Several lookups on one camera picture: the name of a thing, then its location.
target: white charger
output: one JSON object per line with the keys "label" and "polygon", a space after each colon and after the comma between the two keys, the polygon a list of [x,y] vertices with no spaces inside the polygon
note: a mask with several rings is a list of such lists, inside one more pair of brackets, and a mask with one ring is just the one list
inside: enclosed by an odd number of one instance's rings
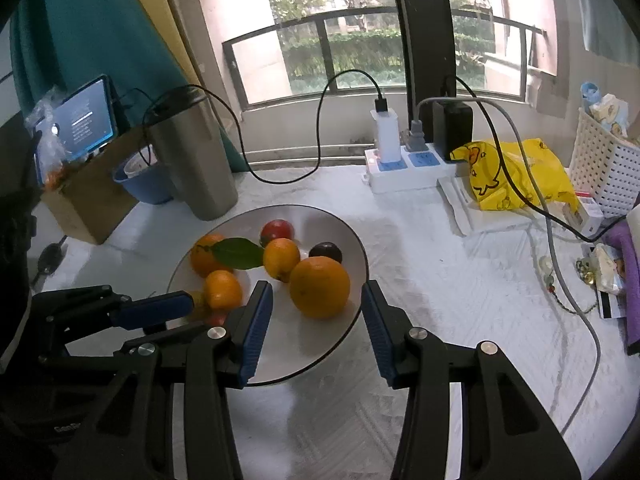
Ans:
{"label": "white charger", "polygon": [[371,117],[376,123],[376,147],[378,160],[383,164],[398,162],[400,154],[400,127],[398,126],[398,114],[389,108],[386,111],[371,111]]}

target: plate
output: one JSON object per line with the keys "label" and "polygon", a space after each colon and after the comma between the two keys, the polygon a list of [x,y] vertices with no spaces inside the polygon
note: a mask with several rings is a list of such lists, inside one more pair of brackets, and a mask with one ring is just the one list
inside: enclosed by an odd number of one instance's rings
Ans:
{"label": "plate", "polygon": [[[331,319],[305,317],[289,297],[288,285],[271,278],[263,267],[236,270],[246,303],[258,280],[273,285],[273,313],[264,338],[262,353],[249,386],[277,383],[308,370],[327,357],[349,333],[360,312],[360,290],[369,279],[369,264],[358,235],[343,220],[322,209],[305,205],[274,205],[253,209],[235,216],[211,232],[243,237],[258,243],[262,226],[275,219],[293,225],[300,257],[306,258],[320,242],[333,242],[342,251],[342,265],[349,273],[351,291],[345,309]],[[167,292],[201,290],[204,280],[198,276],[185,254],[174,271]]]}

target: teal curtain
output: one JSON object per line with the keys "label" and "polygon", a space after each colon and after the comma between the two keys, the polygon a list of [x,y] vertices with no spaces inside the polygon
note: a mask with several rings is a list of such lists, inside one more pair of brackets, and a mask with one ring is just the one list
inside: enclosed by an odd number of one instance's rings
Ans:
{"label": "teal curtain", "polygon": [[[10,26],[15,90],[25,115],[53,86],[71,93],[101,74],[118,96],[140,88],[155,98],[187,84],[138,0],[22,0]],[[122,102],[129,123],[140,124],[148,101],[130,92]],[[246,171],[221,133],[231,170]]]}

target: black power adapter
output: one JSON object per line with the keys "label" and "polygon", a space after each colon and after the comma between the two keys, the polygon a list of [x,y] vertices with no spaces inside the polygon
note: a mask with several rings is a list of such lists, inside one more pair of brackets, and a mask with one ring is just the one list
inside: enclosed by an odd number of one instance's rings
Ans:
{"label": "black power adapter", "polygon": [[433,144],[443,160],[451,161],[451,152],[471,142],[474,112],[458,103],[433,103]]}

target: cardboard box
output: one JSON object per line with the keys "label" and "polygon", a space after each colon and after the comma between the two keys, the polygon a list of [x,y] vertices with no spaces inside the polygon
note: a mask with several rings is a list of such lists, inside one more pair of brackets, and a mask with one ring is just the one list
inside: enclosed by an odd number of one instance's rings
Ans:
{"label": "cardboard box", "polygon": [[141,145],[142,130],[129,130],[113,139],[57,190],[42,194],[42,201],[65,235],[101,244],[122,222],[138,200],[116,184],[111,173]]}

